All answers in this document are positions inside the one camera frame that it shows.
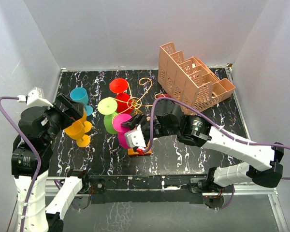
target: marble tabletop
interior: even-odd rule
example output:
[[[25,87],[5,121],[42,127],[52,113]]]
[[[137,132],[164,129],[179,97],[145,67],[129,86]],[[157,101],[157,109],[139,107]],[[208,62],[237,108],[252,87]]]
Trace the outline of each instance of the marble tabletop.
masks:
[[[224,68],[212,69],[220,78],[227,78]],[[65,176],[69,169],[84,169],[89,175],[167,175],[167,174],[204,174],[210,167],[226,167],[238,164],[239,161],[227,154],[198,147],[181,144],[176,136],[155,139],[150,156],[129,157],[123,149],[116,135],[106,132],[103,124],[103,115],[97,111],[100,100],[106,97],[115,97],[109,89],[109,83],[115,78],[126,79],[133,96],[142,96],[149,87],[140,86],[138,81],[148,77],[153,86],[143,98],[142,103],[151,105],[156,93],[163,93],[157,82],[158,70],[129,70],[129,71],[82,71],[63,72],[58,93],[69,95],[76,87],[84,87],[89,94],[89,105],[94,108],[87,120],[93,124],[93,129],[87,134],[90,136],[90,145],[80,148],[76,142],[63,131],[53,143],[54,154],[50,162],[50,176]],[[149,114],[150,107],[141,110]],[[224,129],[246,137],[245,127],[233,95],[223,102],[205,110],[205,115]]]

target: dish rack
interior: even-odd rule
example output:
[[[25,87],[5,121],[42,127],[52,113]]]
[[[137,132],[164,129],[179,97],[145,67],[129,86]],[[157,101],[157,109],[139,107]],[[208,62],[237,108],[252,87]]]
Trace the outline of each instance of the dish rack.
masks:
[[[173,42],[160,46],[158,82],[171,96],[198,111],[204,111],[227,99],[235,86],[219,78],[196,57],[184,59]],[[187,115],[194,112],[181,106]]]

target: blue goblet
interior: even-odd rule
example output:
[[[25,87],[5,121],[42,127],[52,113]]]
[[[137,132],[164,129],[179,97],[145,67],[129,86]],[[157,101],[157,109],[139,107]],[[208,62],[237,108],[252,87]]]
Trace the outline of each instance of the blue goblet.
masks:
[[[87,105],[89,98],[86,89],[82,87],[73,89],[70,93],[70,98],[75,102],[81,102],[84,104],[87,116],[93,113],[93,108],[90,105]]]

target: white wall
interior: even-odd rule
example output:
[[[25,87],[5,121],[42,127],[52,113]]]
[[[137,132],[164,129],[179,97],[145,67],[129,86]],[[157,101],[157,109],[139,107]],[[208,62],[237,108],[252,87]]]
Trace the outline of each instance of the white wall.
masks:
[[[248,130],[255,141],[290,145],[290,0],[270,0],[233,66]],[[282,160],[290,176],[290,152]],[[290,181],[278,186],[290,229]]]
[[[0,96],[26,94],[44,88],[53,100],[60,68],[23,0],[0,0]],[[5,101],[3,107],[17,122],[25,105]],[[0,112],[0,231],[6,231],[16,201],[11,175],[16,132]]]
[[[233,63],[266,0],[25,0],[61,68],[157,68],[175,42],[207,65]]]

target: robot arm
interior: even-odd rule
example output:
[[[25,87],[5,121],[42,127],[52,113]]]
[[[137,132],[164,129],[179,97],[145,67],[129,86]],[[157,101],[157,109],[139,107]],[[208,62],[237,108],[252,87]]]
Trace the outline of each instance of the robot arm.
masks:
[[[155,116],[157,119],[154,120],[154,137],[177,135],[177,140],[186,145],[220,151],[244,161],[226,168],[211,168],[207,179],[198,183],[197,188],[201,191],[217,190],[230,184],[251,181],[268,188],[278,185],[282,177],[280,161],[284,149],[236,142],[212,127],[205,119],[183,114],[180,106],[169,100],[157,103]],[[131,130],[125,133],[127,144],[137,148],[141,154],[149,141],[150,128],[146,116],[137,115],[122,123],[122,126]],[[238,135],[229,134],[234,138],[254,143]]]
[[[19,95],[19,102],[26,102],[30,108],[21,114],[19,128],[36,148],[41,158],[39,175],[34,182],[29,202],[25,203],[32,177],[37,169],[37,159],[26,143],[20,143],[18,136],[13,143],[12,175],[18,194],[18,229],[20,231],[23,208],[27,204],[24,231],[63,231],[63,218],[75,195],[85,188],[86,173],[70,170],[61,190],[45,208],[45,183],[49,161],[53,155],[51,144],[56,135],[83,116],[84,105],[58,95],[54,104],[43,98],[40,88],[32,89],[28,96]],[[64,110],[56,104],[61,103]]]

